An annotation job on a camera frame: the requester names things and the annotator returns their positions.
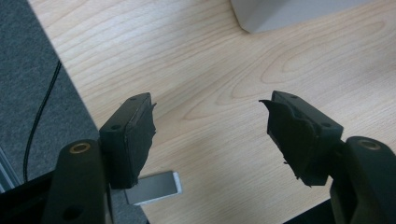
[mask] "light wood tabletop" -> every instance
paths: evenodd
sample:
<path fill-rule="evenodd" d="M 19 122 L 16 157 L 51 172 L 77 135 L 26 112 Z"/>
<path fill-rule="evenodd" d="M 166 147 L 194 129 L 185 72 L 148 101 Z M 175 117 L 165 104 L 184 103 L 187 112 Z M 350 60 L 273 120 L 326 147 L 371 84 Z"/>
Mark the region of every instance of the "light wood tabletop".
<path fill-rule="evenodd" d="M 179 172 L 183 193 L 151 223 L 280 223 L 329 198 L 296 180 L 260 99 L 296 94 L 396 148 L 396 1 L 262 34 L 229 0 L 30 0 L 97 127 L 151 92 L 157 134 L 142 175 Z"/>

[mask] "wooden table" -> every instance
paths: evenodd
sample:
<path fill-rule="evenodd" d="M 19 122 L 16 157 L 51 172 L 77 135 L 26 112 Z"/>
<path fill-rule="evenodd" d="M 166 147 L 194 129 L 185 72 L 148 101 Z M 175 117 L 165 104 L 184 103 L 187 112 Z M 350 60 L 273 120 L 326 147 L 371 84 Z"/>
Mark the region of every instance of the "wooden table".
<path fill-rule="evenodd" d="M 296 180 L 258 103 L 301 96 L 351 135 L 396 148 L 396 1 L 250 35 L 230 1 L 30 0 L 100 127 L 149 91 L 157 134 L 142 174 L 179 172 L 157 223 L 279 223 L 329 198 Z"/>

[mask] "black cable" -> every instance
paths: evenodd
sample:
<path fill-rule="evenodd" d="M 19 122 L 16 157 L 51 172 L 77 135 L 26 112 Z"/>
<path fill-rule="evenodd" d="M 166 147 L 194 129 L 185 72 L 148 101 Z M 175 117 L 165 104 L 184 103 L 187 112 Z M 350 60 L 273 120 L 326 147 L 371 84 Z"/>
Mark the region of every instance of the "black cable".
<path fill-rule="evenodd" d="M 43 113 L 44 107 L 46 106 L 46 103 L 48 99 L 50 98 L 50 93 L 52 91 L 53 85 L 55 84 L 56 78 L 58 77 L 59 71 L 61 71 L 61 61 L 58 60 L 58 63 L 56 64 L 55 71 L 52 75 L 52 80 L 50 81 L 49 88 L 47 89 L 46 96 L 44 97 L 43 101 L 41 102 L 41 106 L 38 108 L 37 113 L 35 114 L 35 122 L 33 123 L 32 130 L 30 131 L 29 134 L 29 139 L 27 140 L 26 144 L 26 149 L 25 149 L 25 154 L 23 157 L 23 180 L 26 183 L 28 181 L 27 179 L 27 164 L 29 161 L 29 153 L 30 153 L 30 147 L 32 145 L 33 137 L 35 135 L 35 129 L 37 128 L 37 124 L 40 121 L 41 114 Z"/>

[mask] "gray carpet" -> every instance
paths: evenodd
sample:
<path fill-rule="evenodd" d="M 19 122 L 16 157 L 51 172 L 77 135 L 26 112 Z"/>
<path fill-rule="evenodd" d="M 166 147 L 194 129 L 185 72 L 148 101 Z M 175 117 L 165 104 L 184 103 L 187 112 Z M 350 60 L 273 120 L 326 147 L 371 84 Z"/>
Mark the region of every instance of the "gray carpet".
<path fill-rule="evenodd" d="M 26 1 L 0 2 L 0 148 L 22 181 L 22 162 L 35 113 L 58 61 Z M 97 139 L 98 132 L 68 75 L 61 70 L 38 124 L 29 159 L 29 179 L 52 171 L 70 142 Z M 140 207 L 114 191 L 116 223 L 146 223 Z"/>

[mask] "wood grain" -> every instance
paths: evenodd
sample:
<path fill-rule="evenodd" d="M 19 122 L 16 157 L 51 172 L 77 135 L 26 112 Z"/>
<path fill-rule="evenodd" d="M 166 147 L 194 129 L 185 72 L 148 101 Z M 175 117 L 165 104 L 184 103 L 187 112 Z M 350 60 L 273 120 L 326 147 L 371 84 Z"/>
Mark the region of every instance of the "wood grain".
<path fill-rule="evenodd" d="M 30 0 L 100 127 L 149 91 L 157 134 L 144 175 L 180 173 L 151 223 L 280 223 L 326 200 L 283 164 L 258 103 L 299 95 L 352 135 L 396 148 L 396 2 L 250 35 L 229 1 Z"/>

